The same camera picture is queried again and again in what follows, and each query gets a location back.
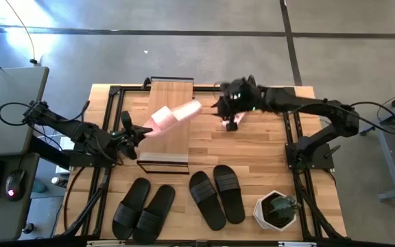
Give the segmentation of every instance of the computer mouse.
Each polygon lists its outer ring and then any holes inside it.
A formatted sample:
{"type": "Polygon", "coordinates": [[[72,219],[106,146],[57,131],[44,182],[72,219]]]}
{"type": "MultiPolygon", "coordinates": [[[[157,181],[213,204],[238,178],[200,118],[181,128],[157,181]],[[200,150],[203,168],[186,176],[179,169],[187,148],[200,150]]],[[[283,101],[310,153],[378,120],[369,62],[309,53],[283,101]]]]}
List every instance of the computer mouse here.
{"type": "Polygon", "coordinates": [[[9,201],[16,202],[24,195],[24,175],[25,171],[16,169],[8,174],[5,182],[5,195],[9,201]]]}

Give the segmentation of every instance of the black slide sandal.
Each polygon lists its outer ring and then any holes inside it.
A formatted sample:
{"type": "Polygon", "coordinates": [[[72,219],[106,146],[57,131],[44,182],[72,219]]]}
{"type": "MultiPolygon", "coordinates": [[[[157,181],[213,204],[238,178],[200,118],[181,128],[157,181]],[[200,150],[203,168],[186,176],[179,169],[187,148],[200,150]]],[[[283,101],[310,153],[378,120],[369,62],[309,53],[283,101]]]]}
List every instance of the black slide sandal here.
{"type": "Polygon", "coordinates": [[[214,167],[213,176],[228,221],[232,224],[244,221],[245,209],[236,173],[227,165],[218,165],[214,167]]]}
{"type": "Polygon", "coordinates": [[[132,238],[137,244],[150,244],[159,236],[171,203],[175,198],[175,189],[170,185],[161,186],[149,206],[143,210],[136,224],[132,238]]]}
{"type": "Polygon", "coordinates": [[[124,199],[118,205],[112,221],[112,231],[117,239],[125,240],[134,231],[140,217],[144,202],[149,194],[150,182],[145,178],[137,178],[124,199]]]}
{"type": "Polygon", "coordinates": [[[192,175],[189,189],[208,226],[214,231],[222,229],[226,223],[225,215],[210,178],[205,172],[200,171],[192,175]]]}

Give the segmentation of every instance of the wooden table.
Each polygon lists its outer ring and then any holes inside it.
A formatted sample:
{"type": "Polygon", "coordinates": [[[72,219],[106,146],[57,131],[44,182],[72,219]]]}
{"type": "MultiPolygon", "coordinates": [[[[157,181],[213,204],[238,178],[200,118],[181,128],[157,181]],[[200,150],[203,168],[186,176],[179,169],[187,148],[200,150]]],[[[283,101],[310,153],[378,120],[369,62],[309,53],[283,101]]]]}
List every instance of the wooden table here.
{"type": "MultiPolygon", "coordinates": [[[[109,88],[110,84],[93,85],[89,97],[91,104],[86,111],[85,121],[99,126],[103,124],[109,88]]],[[[314,97],[311,86],[296,86],[295,90],[298,96],[314,97]]],[[[115,239],[112,233],[112,218],[115,210],[134,180],[144,177],[152,184],[146,205],[161,185],[172,185],[176,190],[175,200],[158,240],[302,240],[299,222],[295,222],[283,232],[270,231],[261,229],[252,216],[256,201],[272,190],[295,195],[293,176],[287,169],[285,160],[284,145],[287,140],[283,116],[258,111],[247,113],[238,131],[226,132],[221,125],[220,118],[211,115],[216,111],[215,108],[210,108],[217,101],[216,97],[218,96],[211,92],[195,93],[195,98],[200,100],[204,109],[201,115],[191,121],[189,169],[191,174],[202,170],[213,181],[214,166],[225,164],[232,167],[241,185],[246,212],[245,221],[235,225],[227,221],[222,230],[212,231],[206,225],[189,193],[190,175],[146,174],[135,161],[126,160],[124,166],[116,166],[112,171],[101,231],[102,239],[115,239]]],[[[115,99],[112,108],[110,128],[115,118],[117,100],[115,99]]],[[[142,125],[147,120],[148,101],[149,92],[125,93],[123,110],[130,111],[134,124],[142,125]]],[[[317,116],[301,113],[300,117],[305,135],[309,136],[321,129],[317,116]]],[[[345,235],[346,230],[333,179],[322,170],[311,170],[311,173],[318,207],[337,232],[345,235]]],[[[67,209],[68,225],[74,221],[86,204],[92,174],[93,169],[86,168],[74,184],[67,209]]],[[[98,203],[93,209],[90,234],[95,225],[97,207],[98,203]]],[[[56,233],[63,232],[62,215],[61,213],[56,233]]],[[[308,209],[307,219],[309,230],[313,234],[311,214],[308,209]]]]}

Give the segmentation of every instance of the hexagonal planter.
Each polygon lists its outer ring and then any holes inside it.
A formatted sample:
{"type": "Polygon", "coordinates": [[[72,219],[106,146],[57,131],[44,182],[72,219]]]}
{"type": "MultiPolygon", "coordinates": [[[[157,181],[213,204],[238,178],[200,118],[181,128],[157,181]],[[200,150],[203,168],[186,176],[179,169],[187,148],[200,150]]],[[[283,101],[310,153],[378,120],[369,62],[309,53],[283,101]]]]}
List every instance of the hexagonal planter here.
{"type": "Polygon", "coordinates": [[[296,221],[296,215],[294,215],[294,218],[292,220],[290,220],[288,222],[284,222],[284,224],[275,225],[275,226],[265,220],[265,217],[263,216],[262,202],[265,200],[265,202],[267,203],[267,201],[270,201],[271,199],[274,199],[279,196],[286,196],[286,195],[274,190],[273,192],[267,194],[263,198],[257,200],[257,203],[255,204],[255,208],[254,208],[254,217],[255,217],[255,220],[257,221],[257,223],[259,223],[261,228],[270,229],[270,230],[277,230],[277,231],[284,231],[286,228],[288,228],[290,225],[292,225],[296,221]]]}

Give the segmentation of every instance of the white pot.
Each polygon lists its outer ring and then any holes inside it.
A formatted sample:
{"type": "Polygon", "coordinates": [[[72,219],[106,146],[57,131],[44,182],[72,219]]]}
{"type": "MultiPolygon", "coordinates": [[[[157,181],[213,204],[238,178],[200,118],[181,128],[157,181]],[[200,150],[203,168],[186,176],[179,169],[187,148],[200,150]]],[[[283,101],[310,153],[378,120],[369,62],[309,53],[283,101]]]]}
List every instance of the white pot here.
{"type": "Polygon", "coordinates": [[[292,221],[290,221],[285,227],[283,228],[278,228],[272,224],[269,224],[265,221],[265,218],[263,217],[263,210],[261,210],[261,202],[266,199],[268,196],[272,195],[273,193],[277,193],[281,196],[286,196],[278,191],[273,191],[269,194],[267,194],[266,196],[260,198],[257,203],[255,204],[255,208],[254,208],[254,217],[255,220],[257,221],[257,223],[259,223],[260,227],[263,229],[270,229],[270,230],[277,230],[277,231],[284,231],[286,228],[288,228],[290,225],[292,225],[295,221],[296,221],[296,215],[294,215],[294,219],[292,221]]]}

